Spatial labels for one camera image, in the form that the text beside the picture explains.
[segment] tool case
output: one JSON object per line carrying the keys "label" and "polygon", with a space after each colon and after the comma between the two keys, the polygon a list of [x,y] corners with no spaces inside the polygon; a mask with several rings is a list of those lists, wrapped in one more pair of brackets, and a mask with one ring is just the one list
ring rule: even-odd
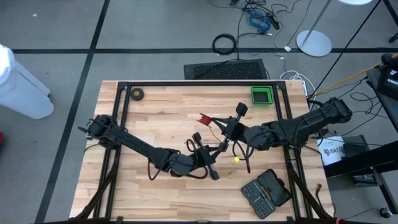
{"label": "tool case", "polygon": [[259,218],[264,219],[291,199],[283,180],[272,169],[262,173],[256,180],[246,184],[241,190],[249,200]]}

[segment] black floor stripe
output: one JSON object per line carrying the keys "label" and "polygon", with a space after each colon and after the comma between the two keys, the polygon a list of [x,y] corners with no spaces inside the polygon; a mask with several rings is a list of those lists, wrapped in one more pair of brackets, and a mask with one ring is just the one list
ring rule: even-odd
{"label": "black floor stripe", "polygon": [[89,54],[90,49],[13,49],[14,54]]}
{"label": "black floor stripe", "polygon": [[50,172],[49,180],[47,181],[47,186],[45,188],[42,201],[40,203],[39,211],[37,212],[36,215],[35,223],[43,223],[47,215],[47,211],[49,209],[51,198],[54,192],[55,184],[57,182],[58,175],[61,169],[63,157],[67,149],[67,144],[69,141],[70,133],[72,131],[73,123],[75,122],[76,113],[79,107],[81,95],[83,94],[91,62],[93,61],[93,56],[94,56],[93,49],[95,49],[98,43],[98,38],[100,37],[101,29],[104,24],[105,15],[108,10],[109,1],[110,0],[104,0],[104,5],[102,7],[97,26],[95,28],[93,40],[91,41],[89,49],[90,52],[87,55],[83,70],[81,71],[79,83],[76,88],[75,96],[73,97],[72,106],[70,108],[68,119],[62,133],[58,151],[55,155],[54,163]]}
{"label": "black floor stripe", "polygon": [[[211,48],[181,48],[181,49],[13,49],[14,54],[200,54],[214,53]],[[300,49],[293,48],[290,52],[277,48],[240,48],[240,53],[302,53]],[[331,53],[396,53],[398,48],[334,48]]]}

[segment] wooden table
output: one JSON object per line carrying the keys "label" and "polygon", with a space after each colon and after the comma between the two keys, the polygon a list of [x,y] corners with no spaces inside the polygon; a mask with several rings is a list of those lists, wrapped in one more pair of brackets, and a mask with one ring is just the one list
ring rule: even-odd
{"label": "wooden table", "polygon": [[[112,114],[117,84],[116,81],[102,82],[95,116]],[[289,80],[286,81],[286,85],[293,117],[308,112],[301,82]],[[199,113],[227,118],[234,116],[237,104],[243,102],[249,108],[241,120],[246,126],[277,120],[275,104],[253,107],[250,86],[141,88],[145,92],[145,98],[129,104],[126,120],[129,133],[155,147],[178,149],[183,154],[191,154],[187,151],[185,141],[197,131],[200,132],[204,144],[218,145],[218,140],[210,129],[196,121],[200,117]],[[281,107],[284,108],[282,95],[279,96]],[[118,118],[121,117],[124,97],[121,99]],[[222,139],[219,129],[214,124],[212,126],[216,137]],[[96,141],[88,141],[87,145],[92,144],[96,144]],[[308,145],[317,148],[313,140],[310,140]],[[104,149],[100,146],[92,147],[85,153],[71,217],[79,214],[96,192],[103,156]],[[319,154],[304,147],[301,156],[309,191],[315,195],[317,184],[322,184],[320,200],[325,210],[332,215],[333,206]],[[251,174],[247,173],[244,161],[235,164],[233,159],[231,146],[218,157],[215,167],[220,174],[220,180],[214,181],[209,177],[204,180],[175,178],[161,172],[156,180],[150,181],[147,176],[147,159],[123,147],[111,218],[114,220],[122,216],[124,220],[259,221],[241,193],[241,187],[267,169],[273,169],[289,189],[283,150],[278,147],[269,151],[255,151],[250,158]],[[154,175],[155,169],[152,168],[151,172]],[[304,217],[303,198],[298,188],[297,194],[300,211]],[[107,195],[106,192],[103,197],[100,217],[104,216]],[[277,207],[264,221],[286,221],[287,216],[294,217],[291,200]]]}

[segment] green bowl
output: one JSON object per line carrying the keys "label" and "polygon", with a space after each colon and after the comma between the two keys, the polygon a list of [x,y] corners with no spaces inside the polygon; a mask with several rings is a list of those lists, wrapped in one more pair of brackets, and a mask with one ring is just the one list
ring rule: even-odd
{"label": "green bowl", "polygon": [[251,96],[254,105],[271,105],[274,103],[271,86],[252,86]]}

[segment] cable bundle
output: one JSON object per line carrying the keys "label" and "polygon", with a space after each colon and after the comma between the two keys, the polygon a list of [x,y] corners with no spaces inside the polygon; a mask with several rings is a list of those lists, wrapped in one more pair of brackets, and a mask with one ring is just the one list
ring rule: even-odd
{"label": "cable bundle", "polygon": [[248,25],[257,28],[259,31],[267,32],[271,28],[271,20],[262,12],[253,10],[246,14]]}

